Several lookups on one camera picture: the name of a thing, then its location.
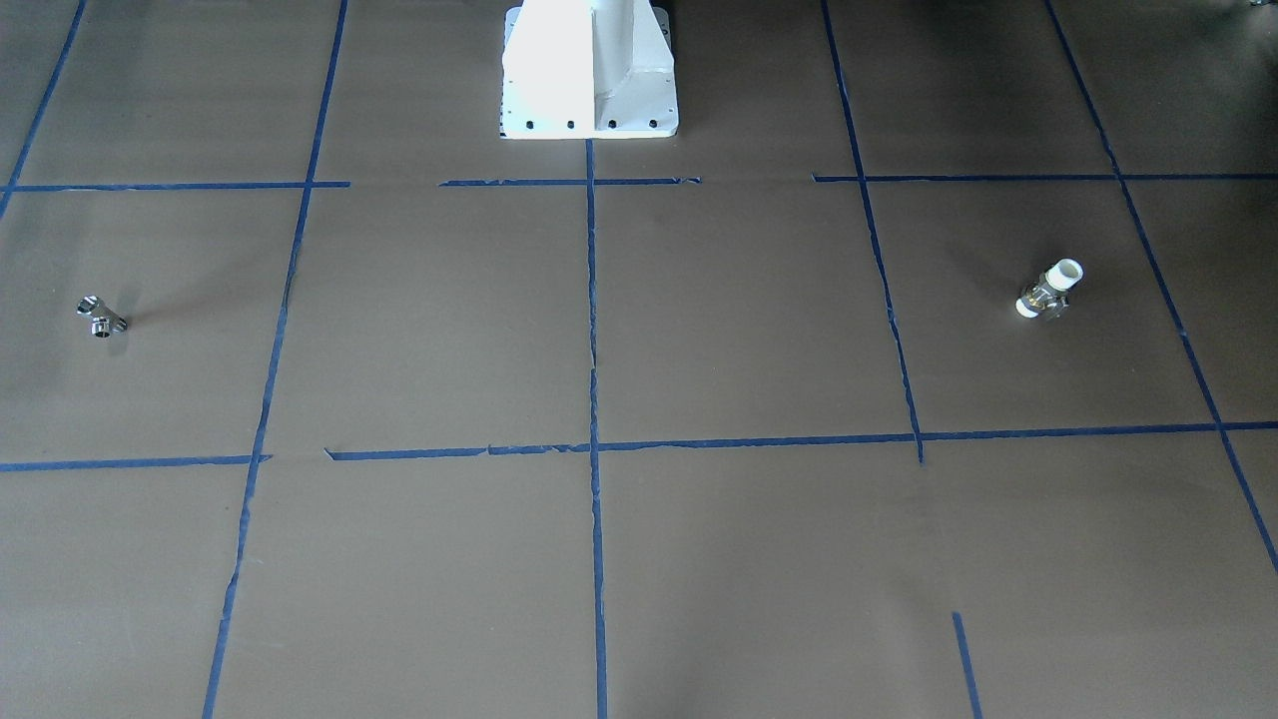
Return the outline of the white PPR pipe fitting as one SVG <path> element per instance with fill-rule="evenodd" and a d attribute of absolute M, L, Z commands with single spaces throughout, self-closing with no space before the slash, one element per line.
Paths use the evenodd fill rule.
<path fill-rule="evenodd" d="M 1081 281 L 1081 263 L 1074 259 L 1057 261 L 1019 292 L 1013 309 L 1029 321 L 1056 319 L 1068 309 L 1068 292 Z"/>

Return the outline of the chrome angle valve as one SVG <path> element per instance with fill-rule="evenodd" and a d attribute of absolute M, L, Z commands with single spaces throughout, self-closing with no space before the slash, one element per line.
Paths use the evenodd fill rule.
<path fill-rule="evenodd" d="M 109 340 L 114 335 L 128 331 L 129 322 L 116 314 L 95 295 L 84 296 L 75 307 L 75 314 L 89 322 L 89 333 L 98 340 Z"/>

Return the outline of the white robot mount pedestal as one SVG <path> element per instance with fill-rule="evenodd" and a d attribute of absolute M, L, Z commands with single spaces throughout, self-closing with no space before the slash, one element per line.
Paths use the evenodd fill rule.
<path fill-rule="evenodd" d="M 679 132 L 671 19 L 651 1 L 523 1 L 505 13 L 501 65 L 506 140 Z"/>

